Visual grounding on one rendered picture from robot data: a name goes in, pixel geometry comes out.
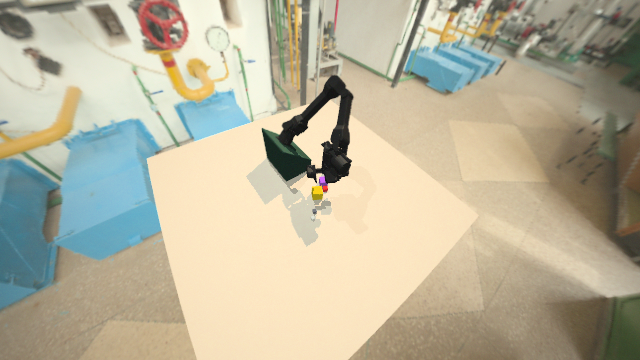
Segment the yellow block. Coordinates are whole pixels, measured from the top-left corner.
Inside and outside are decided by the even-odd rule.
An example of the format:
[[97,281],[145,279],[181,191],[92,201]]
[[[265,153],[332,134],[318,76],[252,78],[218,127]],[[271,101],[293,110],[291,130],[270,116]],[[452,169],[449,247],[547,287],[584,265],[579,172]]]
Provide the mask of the yellow block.
[[313,200],[321,200],[323,198],[322,186],[312,187],[311,193],[312,193]]

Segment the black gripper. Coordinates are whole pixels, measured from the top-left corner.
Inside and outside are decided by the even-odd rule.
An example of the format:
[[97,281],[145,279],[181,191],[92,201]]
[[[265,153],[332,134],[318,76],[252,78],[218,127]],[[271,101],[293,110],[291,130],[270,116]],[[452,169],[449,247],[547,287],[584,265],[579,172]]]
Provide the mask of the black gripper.
[[[316,174],[321,174],[322,173],[322,169],[328,166],[328,168],[332,167],[331,163],[327,163],[323,160],[322,158],[322,167],[321,168],[315,168],[315,165],[307,165],[306,166],[306,172],[307,172],[307,178],[311,178],[314,179],[315,183],[317,184],[317,177]],[[348,176],[349,175],[349,171],[345,174],[342,175],[342,177]]]

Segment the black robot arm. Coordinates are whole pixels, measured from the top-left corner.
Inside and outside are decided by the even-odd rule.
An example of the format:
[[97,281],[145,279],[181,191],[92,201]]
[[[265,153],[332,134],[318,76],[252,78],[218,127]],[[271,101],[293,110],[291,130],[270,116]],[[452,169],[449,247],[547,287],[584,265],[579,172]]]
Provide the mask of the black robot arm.
[[[312,103],[299,115],[282,123],[282,131],[275,136],[282,144],[291,146],[295,135],[298,136],[308,129],[308,121],[313,118],[331,99],[341,95],[337,124],[334,127],[330,141],[321,143],[323,147],[323,160],[331,163],[332,167],[325,166],[322,169],[325,182],[335,183],[340,181],[342,175],[351,167],[352,160],[347,157],[350,144],[349,122],[353,103],[353,95],[346,89],[345,83],[338,75],[332,75],[324,85],[323,91]],[[341,149],[342,148],[342,149]],[[337,171],[336,171],[337,170]]]

